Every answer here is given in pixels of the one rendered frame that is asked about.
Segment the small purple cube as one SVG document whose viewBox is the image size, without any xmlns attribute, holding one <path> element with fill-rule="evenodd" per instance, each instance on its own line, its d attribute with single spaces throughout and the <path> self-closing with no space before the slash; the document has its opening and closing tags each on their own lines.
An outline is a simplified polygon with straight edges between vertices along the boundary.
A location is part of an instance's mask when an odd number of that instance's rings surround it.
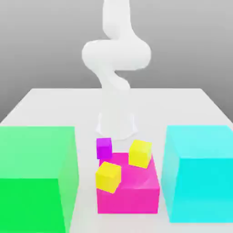
<svg viewBox="0 0 233 233">
<path fill-rule="evenodd" d="M 96 139 L 97 159 L 109 159 L 112 157 L 112 142 L 111 138 Z"/>
</svg>

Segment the small yellow cube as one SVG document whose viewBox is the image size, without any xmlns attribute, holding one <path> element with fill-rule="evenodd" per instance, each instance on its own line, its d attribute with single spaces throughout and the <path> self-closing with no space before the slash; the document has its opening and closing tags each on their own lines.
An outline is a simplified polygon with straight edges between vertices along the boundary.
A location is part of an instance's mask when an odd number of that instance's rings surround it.
<svg viewBox="0 0 233 233">
<path fill-rule="evenodd" d="M 129 149 L 129 165 L 146 169 L 151 158 L 152 143 L 141 140 L 134 140 Z"/>
<path fill-rule="evenodd" d="M 114 193 L 122 181 L 122 167 L 103 162 L 96 171 L 96 188 Z"/>
</svg>

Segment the large pink box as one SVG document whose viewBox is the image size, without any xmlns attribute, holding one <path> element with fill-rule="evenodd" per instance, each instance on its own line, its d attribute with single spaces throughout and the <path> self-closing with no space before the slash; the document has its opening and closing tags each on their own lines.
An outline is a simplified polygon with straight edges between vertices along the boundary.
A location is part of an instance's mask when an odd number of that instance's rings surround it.
<svg viewBox="0 0 233 233">
<path fill-rule="evenodd" d="M 109 162 L 122 167 L 122 181 L 111 194 L 96 190 L 99 214 L 126 214 L 158 212 L 160 185 L 153 158 L 147 168 L 128 164 L 128 153 L 113 153 L 111 159 L 99 160 L 99 165 Z"/>
</svg>

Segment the large cyan box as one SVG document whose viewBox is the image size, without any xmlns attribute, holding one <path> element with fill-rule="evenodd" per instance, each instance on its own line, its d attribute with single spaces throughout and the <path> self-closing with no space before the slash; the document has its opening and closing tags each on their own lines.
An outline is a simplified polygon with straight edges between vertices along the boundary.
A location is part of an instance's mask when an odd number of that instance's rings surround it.
<svg viewBox="0 0 233 233">
<path fill-rule="evenodd" d="M 161 177 L 172 223 L 233 223 L 233 130 L 169 125 Z"/>
</svg>

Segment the large green box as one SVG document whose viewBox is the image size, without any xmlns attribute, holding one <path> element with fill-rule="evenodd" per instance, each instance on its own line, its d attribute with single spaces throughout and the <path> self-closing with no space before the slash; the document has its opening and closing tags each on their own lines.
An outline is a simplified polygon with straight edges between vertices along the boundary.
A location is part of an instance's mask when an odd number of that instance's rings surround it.
<svg viewBox="0 0 233 233">
<path fill-rule="evenodd" d="M 0 127 L 0 233 L 69 233 L 78 186 L 74 127 Z"/>
</svg>

